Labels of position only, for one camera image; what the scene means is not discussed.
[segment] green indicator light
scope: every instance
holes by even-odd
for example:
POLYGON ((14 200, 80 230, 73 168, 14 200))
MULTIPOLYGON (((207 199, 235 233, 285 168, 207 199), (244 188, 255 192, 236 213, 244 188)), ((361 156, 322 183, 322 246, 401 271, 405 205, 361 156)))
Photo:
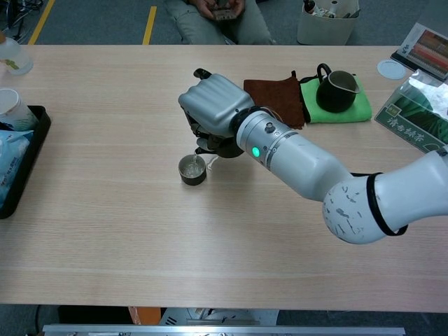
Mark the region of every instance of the green indicator light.
POLYGON ((252 154, 253 156, 255 156, 256 158, 258 158, 260 156, 260 150, 256 147, 252 148, 252 154))

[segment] teapot handle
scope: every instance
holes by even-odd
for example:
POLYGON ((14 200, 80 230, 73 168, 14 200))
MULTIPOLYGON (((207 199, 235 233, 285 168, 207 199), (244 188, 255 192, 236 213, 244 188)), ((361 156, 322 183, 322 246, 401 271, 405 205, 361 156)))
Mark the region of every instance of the teapot handle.
POLYGON ((325 64, 325 63, 320 63, 320 64, 317 66, 317 77, 319 78, 319 82, 320 82, 320 83, 322 83, 322 81, 323 81, 322 69, 327 73, 327 76, 328 76, 329 74, 331 74, 331 69, 330 69, 330 67, 329 67, 327 64, 325 64))

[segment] person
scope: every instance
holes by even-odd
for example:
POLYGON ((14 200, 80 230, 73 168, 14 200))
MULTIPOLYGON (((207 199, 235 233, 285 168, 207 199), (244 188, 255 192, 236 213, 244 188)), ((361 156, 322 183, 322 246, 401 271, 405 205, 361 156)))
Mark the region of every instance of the person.
POLYGON ((189 44, 227 44, 228 39, 236 44, 274 43, 256 0, 217 1, 165 0, 165 6, 189 44), (215 21, 212 9, 217 7, 231 8, 237 18, 215 21))

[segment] robotic arm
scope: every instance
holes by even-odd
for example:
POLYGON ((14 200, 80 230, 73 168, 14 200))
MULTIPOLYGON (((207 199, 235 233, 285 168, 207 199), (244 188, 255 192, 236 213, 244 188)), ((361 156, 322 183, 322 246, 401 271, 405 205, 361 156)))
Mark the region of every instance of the robotic arm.
POLYGON ((333 155, 277 120, 225 77, 198 69, 201 81, 179 97, 197 153, 248 153, 301 196, 323 203, 330 231, 352 244, 401 235, 407 224, 448 215, 448 145, 385 174, 354 177, 333 155))

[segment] yellow floor line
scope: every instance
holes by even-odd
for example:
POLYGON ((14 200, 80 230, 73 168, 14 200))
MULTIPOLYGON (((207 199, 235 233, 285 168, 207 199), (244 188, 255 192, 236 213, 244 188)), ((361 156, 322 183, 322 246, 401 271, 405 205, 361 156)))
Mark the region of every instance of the yellow floor line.
POLYGON ((42 13, 41 19, 37 23, 37 26, 31 35, 31 38, 28 41, 28 44, 33 45, 36 43, 37 38, 39 37, 39 34, 41 33, 41 30, 45 24, 45 21, 48 18, 48 15, 50 14, 51 8, 55 4, 55 0, 48 0, 47 6, 45 7, 45 10, 42 13))
POLYGON ((157 11, 156 6, 151 6, 149 10, 148 23, 146 24, 145 36, 143 37, 143 45, 147 46, 151 40, 151 34, 153 32, 153 25, 155 20, 155 12, 157 11))

